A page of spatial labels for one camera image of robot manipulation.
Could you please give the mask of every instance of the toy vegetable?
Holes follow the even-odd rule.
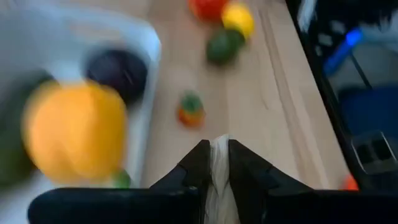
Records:
[[[345,179],[343,190],[359,190],[358,185],[352,175],[347,176]]]
[[[187,127],[198,128],[205,120],[203,104],[194,93],[187,93],[177,109],[179,120]]]
[[[117,172],[126,142],[126,106],[112,88],[95,82],[43,85],[25,111],[28,153],[61,184],[102,181]]]
[[[236,29],[245,39],[254,31],[254,19],[244,4],[227,4],[223,9],[222,20],[225,29]]]
[[[95,55],[88,63],[87,77],[115,89],[126,105],[144,92],[148,69],[133,52],[107,50]]]
[[[126,170],[121,170],[113,176],[113,185],[120,189],[128,189],[131,186],[131,178]]]
[[[244,37],[236,30],[220,30],[207,43],[207,60],[216,65],[223,65],[235,58]]]
[[[221,12],[229,0],[188,0],[190,9],[199,19],[210,22],[221,20]]]
[[[0,100],[0,189],[18,183],[34,169],[21,136],[21,118],[30,95],[53,80],[45,72],[32,72],[4,85]]]

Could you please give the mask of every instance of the orange object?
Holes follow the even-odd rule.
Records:
[[[34,164],[51,180],[101,181],[120,169],[126,107],[94,82],[43,86],[25,111],[23,137]]]
[[[188,0],[191,11],[200,19],[218,22],[221,13],[229,0]]]
[[[205,110],[199,96],[193,92],[186,93],[177,108],[177,116],[187,127],[202,126],[205,121]]]
[[[343,190],[359,190],[358,185],[352,175],[349,175],[346,178]]]
[[[198,128],[202,126],[205,120],[205,112],[203,110],[196,113],[189,113],[182,107],[178,109],[179,120],[187,127]]]

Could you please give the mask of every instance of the white cable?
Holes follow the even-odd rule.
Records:
[[[211,180],[206,200],[205,224],[238,224],[238,209],[229,184],[228,141],[225,134],[210,142]]]

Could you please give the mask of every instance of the wooden countertop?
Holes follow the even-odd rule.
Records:
[[[216,28],[197,21],[187,0],[70,1],[147,19],[162,41],[143,187],[174,168],[199,140],[226,133],[313,188],[341,186],[348,170],[283,0],[242,0],[256,30],[225,69],[206,64],[206,40]],[[176,119],[184,90],[196,90],[204,102],[201,130],[185,129]]]

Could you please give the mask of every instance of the green vegetable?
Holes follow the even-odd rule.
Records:
[[[121,170],[113,177],[113,185],[117,188],[129,188],[131,186],[131,178],[125,170]]]
[[[181,101],[182,108],[189,113],[196,113],[203,109],[199,96],[194,92],[186,92]]]
[[[244,44],[244,37],[236,30],[221,30],[207,43],[206,57],[209,62],[223,65],[231,61]]]
[[[21,138],[21,119],[33,91],[52,77],[45,72],[19,76],[10,82],[0,99],[0,187],[26,178],[34,169]]]

